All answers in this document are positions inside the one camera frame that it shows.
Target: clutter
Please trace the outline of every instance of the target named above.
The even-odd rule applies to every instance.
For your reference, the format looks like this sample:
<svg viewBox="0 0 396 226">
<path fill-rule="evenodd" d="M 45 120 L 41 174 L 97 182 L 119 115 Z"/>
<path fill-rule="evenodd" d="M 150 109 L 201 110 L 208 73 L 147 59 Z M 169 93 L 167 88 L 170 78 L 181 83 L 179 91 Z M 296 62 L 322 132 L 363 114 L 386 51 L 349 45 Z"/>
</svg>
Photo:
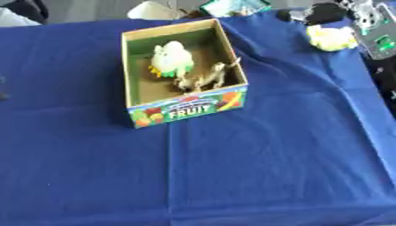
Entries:
<svg viewBox="0 0 396 226">
<path fill-rule="evenodd" d="M 130 19 L 179 19 L 181 14 L 152 1 L 145 1 L 127 13 Z"/>
<path fill-rule="evenodd" d="M 123 33 L 122 53 L 126 106 L 135 128 L 223 112 L 244 105 L 248 82 L 240 60 L 217 19 Z M 153 73 L 161 73 L 160 79 L 148 70 L 150 65 L 153 66 L 150 68 Z M 187 73 L 186 66 L 193 65 L 194 68 Z M 170 70 L 172 74 L 164 75 L 160 69 L 165 73 Z M 202 92 L 185 94 L 173 84 L 176 79 L 201 74 L 210 75 L 198 79 L 196 90 Z"/>
<path fill-rule="evenodd" d="M 225 74 L 234 66 L 238 65 L 240 57 L 232 64 L 224 64 L 222 62 L 214 64 L 206 74 L 189 74 L 185 77 L 175 79 L 174 84 L 183 92 L 187 90 L 192 92 L 201 92 L 202 87 L 213 84 L 213 89 L 223 86 L 225 83 Z"/>
<path fill-rule="evenodd" d="M 341 21 L 346 15 L 347 10 L 335 3 L 314 4 L 304 11 L 280 10 L 277 12 L 277 18 L 280 20 L 300 21 L 310 26 Z"/>
<path fill-rule="evenodd" d="M 248 16 L 259 11 L 270 10 L 265 0 L 210 0 L 201 5 L 201 11 L 213 17 Z"/>
<path fill-rule="evenodd" d="M 358 46 L 350 27 L 322 28 L 320 25 L 308 26 L 307 35 L 311 45 L 323 51 L 353 49 Z"/>
<path fill-rule="evenodd" d="M 158 78 L 184 77 L 194 67 L 193 56 L 178 41 L 170 41 L 166 45 L 156 45 L 151 66 L 148 68 Z"/>
</svg>

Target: brown toy animal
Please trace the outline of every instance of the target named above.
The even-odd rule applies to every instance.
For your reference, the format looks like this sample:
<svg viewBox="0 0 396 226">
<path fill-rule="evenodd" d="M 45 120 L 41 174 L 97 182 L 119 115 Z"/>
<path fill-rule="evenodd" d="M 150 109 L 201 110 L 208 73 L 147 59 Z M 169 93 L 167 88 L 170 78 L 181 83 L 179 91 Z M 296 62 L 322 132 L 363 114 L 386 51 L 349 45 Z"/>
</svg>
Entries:
<svg viewBox="0 0 396 226">
<path fill-rule="evenodd" d="M 232 64 L 224 64 L 222 62 L 214 64 L 208 74 L 193 75 L 188 74 L 184 78 L 177 78 L 174 84 L 182 91 L 192 90 L 193 92 L 201 92 L 202 87 L 215 82 L 213 88 L 220 88 L 225 83 L 225 74 L 234 66 L 238 65 L 240 57 Z"/>
</svg>

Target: fruit illustration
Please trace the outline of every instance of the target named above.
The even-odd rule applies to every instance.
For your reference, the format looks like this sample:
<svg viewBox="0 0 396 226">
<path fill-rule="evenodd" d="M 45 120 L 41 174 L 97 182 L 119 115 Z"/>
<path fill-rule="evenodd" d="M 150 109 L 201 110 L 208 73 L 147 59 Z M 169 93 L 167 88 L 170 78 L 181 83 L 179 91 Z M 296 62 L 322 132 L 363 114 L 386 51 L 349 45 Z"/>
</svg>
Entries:
<svg viewBox="0 0 396 226">
<path fill-rule="evenodd" d="M 223 94 L 221 102 L 226 102 L 226 104 L 224 106 L 221 106 L 217 110 L 221 111 L 221 110 L 230 109 L 232 107 L 239 107 L 241 97 L 242 97 L 242 92 L 230 92 Z"/>
<path fill-rule="evenodd" d="M 139 120 L 136 121 L 136 125 L 139 127 L 146 127 L 149 126 L 151 123 L 151 120 L 148 118 L 141 118 Z"/>
<path fill-rule="evenodd" d="M 148 118 L 156 124 L 160 124 L 164 121 L 161 108 L 146 109 L 144 112 L 147 114 Z"/>
<path fill-rule="evenodd" d="M 156 124 L 160 124 L 160 123 L 163 122 L 164 116 L 163 116 L 163 114 L 161 114 L 161 113 L 156 113 L 156 114 L 153 114 L 153 115 L 150 117 L 150 119 L 151 119 L 153 122 L 155 122 Z"/>
<path fill-rule="evenodd" d="M 132 114 L 132 119 L 133 119 L 134 121 L 137 121 L 137 120 L 142 119 L 142 118 L 147 118 L 146 113 L 144 113 L 144 112 L 141 111 L 140 109 L 137 109 L 137 110 L 135 110 L 135 111 L 133 112 L 133 114 Z"/>
</svg>

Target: small toy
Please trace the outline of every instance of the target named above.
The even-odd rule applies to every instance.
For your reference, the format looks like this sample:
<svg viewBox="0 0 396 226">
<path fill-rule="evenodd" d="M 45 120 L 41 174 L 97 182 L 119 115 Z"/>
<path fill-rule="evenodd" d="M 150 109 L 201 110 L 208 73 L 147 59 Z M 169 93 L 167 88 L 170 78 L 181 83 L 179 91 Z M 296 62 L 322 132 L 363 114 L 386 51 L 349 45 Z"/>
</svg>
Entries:
<svg viewBox="0 0 396 226">
<path fill-rule="evenodd" d="M 350 27 L 322 28 L 320 25 L 308 26 L 307 35 L 311 45 L 324 51 L 353 49 L 358 46 Z"/>
<path fill-rule="evenodd" d="M 202 87 L 215 82 L 213 88 L 220 88 L 225 83 L 225 74 L 227 71 L 240 63 L 240 57 L 232 64 L 224 64 L 222 62 L 214 64 L 207 75 L 188 75 L 186 77 L 177 78 L 174 84 L 181 90 L 192 90 L 193 92 L 201 92 Z"/>
<path fill-rule="evenodd" d="M 151 59 L 150 72 L 158 78 L 182 78 L 193 70 L 194 61 L 190 52 L 185 50 L 178 41 L 170 41 L 166 45 L 156 46 Z"/>
</svg>

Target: white surface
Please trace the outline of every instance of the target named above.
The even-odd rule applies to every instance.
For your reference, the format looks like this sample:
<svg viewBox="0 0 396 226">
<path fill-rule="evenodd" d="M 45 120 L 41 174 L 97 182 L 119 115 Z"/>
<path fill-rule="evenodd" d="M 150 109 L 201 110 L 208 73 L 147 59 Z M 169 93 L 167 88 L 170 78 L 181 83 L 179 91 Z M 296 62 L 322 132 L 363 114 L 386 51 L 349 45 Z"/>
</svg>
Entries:
<svg viewBox="0 0 396 226">
<path fill-rule="evenodd" d="M 39 23 L 0 7 L 0 26 L 35 26 Z"/>
<path fill-rule="evenodd" d="M 178 19 L 178 11 L 171 10 L 161 4 L 146 1 L 128 12 L 130 19 Z"/>
</svg>

